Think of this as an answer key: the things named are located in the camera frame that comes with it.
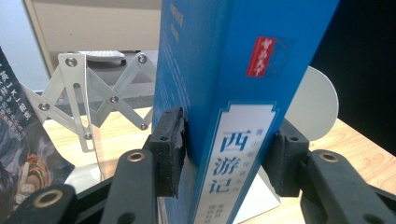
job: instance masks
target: bolt hole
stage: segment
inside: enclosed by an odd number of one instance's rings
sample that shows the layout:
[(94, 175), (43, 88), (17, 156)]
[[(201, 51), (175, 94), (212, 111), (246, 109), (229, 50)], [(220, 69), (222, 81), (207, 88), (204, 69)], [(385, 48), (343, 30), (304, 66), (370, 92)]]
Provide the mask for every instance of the bolt hole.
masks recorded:
[(54, 200), (55, 198), (56, 198), (55, 193), (47, 194), (40, 200), (40, 202), (49, 203), (50, 201)]
[(145, 159), (145, 154), (141, 152), (132, 153), (128, 156), (128, 161), (141, 161)]
[(52, 189), (40, 194), (34, 201), (36, 208), (48, 207), (58, 202), (64, 194), (58, 189)]
[(373, 223), (373, 224), (383, 224), (384, 223), (384, 221), (381, 218), (376, 217), (372, 214), (364, 214), (363, 217), (364, 217), (364, 220), (366, 220), (368, 223)]
[(134, 223), (135, 217), (133, 213), (124, 213), (117, 220), (118, 224), (131, 224)]
[(321, 153), (319, 156), (325, 161), (329, 161), (329, 162), (338, 162), (339, 161), (338, 157), (336, 157), (330, 153)]

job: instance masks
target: white wall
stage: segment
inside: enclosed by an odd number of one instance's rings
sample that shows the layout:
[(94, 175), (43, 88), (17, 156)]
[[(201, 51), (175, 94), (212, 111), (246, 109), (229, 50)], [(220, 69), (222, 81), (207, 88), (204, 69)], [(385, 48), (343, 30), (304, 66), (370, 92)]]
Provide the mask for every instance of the white wall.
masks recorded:
[(50, 76), (22, 0), (0, 0), (0, 46), (20, 83), (43, 91)]
[(32, 4), (49, 52), (158, 49), (161, 0), (32, 0)]

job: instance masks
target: black mechanical arm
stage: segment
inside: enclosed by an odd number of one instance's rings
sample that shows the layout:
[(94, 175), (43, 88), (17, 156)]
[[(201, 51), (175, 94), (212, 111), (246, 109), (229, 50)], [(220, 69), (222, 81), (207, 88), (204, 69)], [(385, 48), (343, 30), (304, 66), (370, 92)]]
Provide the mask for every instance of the black mechanical arm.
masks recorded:
[[(158, 223), (157, 197), (177, 196), (186, 155), (181, 108), (163, 113), (143, 149), (124, 153), (115, 175), (76, 195), (54, 185), (28, 197), (6, 223)], [(341, 155), (308, 150), (284, 120), (262, 166), (276, 193), (298, 197), (306, 223), (396, 223), (396, 197), (367, 185)]]

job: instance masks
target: book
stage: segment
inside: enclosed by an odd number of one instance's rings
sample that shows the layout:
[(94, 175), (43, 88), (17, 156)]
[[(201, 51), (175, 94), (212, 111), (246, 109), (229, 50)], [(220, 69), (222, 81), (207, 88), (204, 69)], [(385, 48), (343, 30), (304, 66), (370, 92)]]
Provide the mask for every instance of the book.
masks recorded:
[(153, 128), (182, 106), (188, 150), (168, 223), (233, 223), (337, 7), (163, 0)]
[(52, 144), (0, 48), (0, 223), (36, 190), (64, 183), (74, 168)]

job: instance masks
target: black background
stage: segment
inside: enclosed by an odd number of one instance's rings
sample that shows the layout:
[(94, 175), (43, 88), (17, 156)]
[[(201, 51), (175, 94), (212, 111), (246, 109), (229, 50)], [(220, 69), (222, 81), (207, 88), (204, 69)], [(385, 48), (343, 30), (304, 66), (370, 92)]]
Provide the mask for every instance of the black background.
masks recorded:
[(343, 120), (396, 155), (396, 1), (341, 0), (311, 66), (336, 88)]

